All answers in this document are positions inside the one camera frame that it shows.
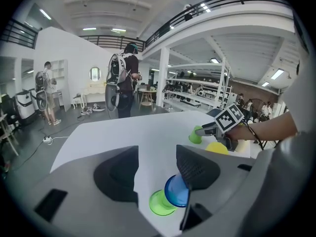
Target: green cup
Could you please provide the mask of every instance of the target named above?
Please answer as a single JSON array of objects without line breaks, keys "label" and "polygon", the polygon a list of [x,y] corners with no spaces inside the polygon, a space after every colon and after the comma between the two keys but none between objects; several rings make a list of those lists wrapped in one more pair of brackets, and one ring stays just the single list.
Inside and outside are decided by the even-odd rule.
[{"label": "green cup", "polygon": [[196,125],[189,136],[189,140],[194,144],[200,144],[202,142],[202,136],[196,134],[196,130],[202,129],[202,126]]},{"label": "green cup", "polygon": [[156,191],[149,198],[149,208],[154,214],[159,216],[167,216],[173,213],[177,207],[170,204],[167,200],[164,190]]}]

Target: ceiling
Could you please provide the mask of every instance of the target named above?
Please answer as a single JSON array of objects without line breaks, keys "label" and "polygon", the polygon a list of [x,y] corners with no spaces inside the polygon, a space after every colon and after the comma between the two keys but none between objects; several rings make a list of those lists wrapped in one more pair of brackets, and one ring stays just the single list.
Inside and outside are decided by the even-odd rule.
[{"label": "ceiling", "polygon": [[[207,41],[209,37],[175,46],[170,50],[169,65],[209,63],[211,58],[221,61],[220,56]],[[261,34],[226,34],[211,36],[229,62],[233,79],[261,86],[266,81],[267,89],[282,89],[296,79],[299,55],[295,42],[281,37]],[[159,68],[160,52],[150,56],[145,62]],[[277,79],[271,77],[281,68],[285,72]],[[169,67],[170,71],[189,70],[198,76],[218,77],[221,67],[189,66]]]},{"label": "ceiling", "polygon": [[[15,58],[0,56],[0,84],[12,81],[14,78],[14,63]],[[22,59],[22,77],[29,75],[27,72],[33,70],[33,64],[33,60]]]},{"label": "ceiling", "polygon": [[[71,18],[75,33],[81,35],[124,35],[135,38],[142,24],[148,21],[154,11],[157,15],[142,32],[140,39],[146,40],[165,22],[183,10],[184,5],[202,0],[62,0]],[[46,7],[54,18],[53,9]],[[83,28],[96,30],[83,31]],[[124,29],[121,34],[112,28]]]}]

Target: forearm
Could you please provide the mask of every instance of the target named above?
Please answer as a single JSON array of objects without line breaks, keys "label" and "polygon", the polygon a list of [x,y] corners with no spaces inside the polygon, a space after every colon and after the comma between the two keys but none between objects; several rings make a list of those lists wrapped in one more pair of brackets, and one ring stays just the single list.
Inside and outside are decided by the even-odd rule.
[{"label": "forearm", "polygon": [[[290,112],[287,112],[277,118],[250,124],[249,127],[257,134],[260,140],[283,140],[297,132],[295,123]],[[256,138],[249,131],[248,127],[242,126],[234,128],[228,132],[235,140],[255,140]]]}]

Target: black shirt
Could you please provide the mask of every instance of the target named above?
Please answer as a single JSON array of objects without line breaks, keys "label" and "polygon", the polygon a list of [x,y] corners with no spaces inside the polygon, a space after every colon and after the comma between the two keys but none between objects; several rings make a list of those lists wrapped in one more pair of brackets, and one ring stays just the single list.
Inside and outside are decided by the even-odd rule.
[{"label": "black shirt", "polygon": [[118,83],[119,89],[122,91],[133,91],[131,76],[132,74],[138,74],[138,59],[135,55],[128,56],[124,58],[126,63],[126,70],[129,71],[129,75],[126,77],[126,80]]}]

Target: shorts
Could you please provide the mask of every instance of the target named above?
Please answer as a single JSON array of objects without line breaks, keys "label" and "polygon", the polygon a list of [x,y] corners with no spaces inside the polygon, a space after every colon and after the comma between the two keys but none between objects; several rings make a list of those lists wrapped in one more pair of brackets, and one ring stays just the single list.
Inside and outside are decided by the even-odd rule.
[{"label": "shorts", "polygon": [[53,94],[46,93],[46,95],[47,95],[47,107],[50,108],[50,110],[52,111],[55,107]]}]

